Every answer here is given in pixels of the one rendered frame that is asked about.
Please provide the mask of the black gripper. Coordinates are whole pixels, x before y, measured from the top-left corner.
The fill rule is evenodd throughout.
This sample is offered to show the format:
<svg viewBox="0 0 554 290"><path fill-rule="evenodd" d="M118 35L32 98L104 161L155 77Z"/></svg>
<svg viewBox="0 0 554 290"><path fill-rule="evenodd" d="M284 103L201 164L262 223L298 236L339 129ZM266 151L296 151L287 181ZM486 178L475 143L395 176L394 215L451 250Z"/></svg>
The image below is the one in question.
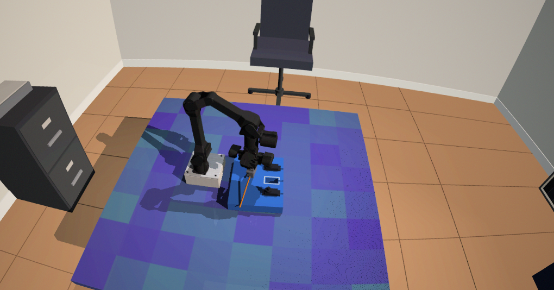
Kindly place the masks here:
<svg viewBox="0 0 554 290"><path fill-rule="evenodd" d="M258 152L258 150L259 150L258 145L255 146L255 147L247 147L244 144L244 147L243 147L244 150L240 150L241 148L242 148L242 146L238 146L238 145L233 144L231 146L229 152L228 152L228 156L236 158L237 154L238 154L238 159L241 160L241 158L243 156L243 153L244 153L244 150L247 149L248 152L250 152L250 153L253 153L253 152L256 153L256 155L257 155L257 160L256 161L258 162L257 165L263 164L263 166L268 166L268 167L270 167L272 165L272 162L273 162L273 159L274 159L274 154L273 153Z"/></svg>

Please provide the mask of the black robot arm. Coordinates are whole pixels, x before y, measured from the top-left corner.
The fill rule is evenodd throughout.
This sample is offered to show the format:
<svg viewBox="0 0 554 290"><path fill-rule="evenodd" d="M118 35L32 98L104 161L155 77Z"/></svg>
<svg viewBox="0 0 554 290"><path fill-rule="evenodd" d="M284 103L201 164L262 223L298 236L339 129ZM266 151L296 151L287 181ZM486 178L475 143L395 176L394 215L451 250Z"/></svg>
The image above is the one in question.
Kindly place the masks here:
<svg viewBox="0 0 554 290"><path fill-rule="evenodd" d="M218 96L216 92L191 92L183 102L185 113L190 117L193 137L195 141L194 154L190 161L193 173L205 175L209 169L207 157L212 150L211 143L205 141L201 108L211 105L221 113L234 119L241 127L240 135L244 135L244 144L247 147L260 146L276 148L278 134L275 131L266 131L260 116L249 110L243 110L229 101ZM259 128L258 128L259 127ZM257 130L258 129L258 130ZM240 165L247 169L256 168L258 162L256 153L244 150Z"/></svg>

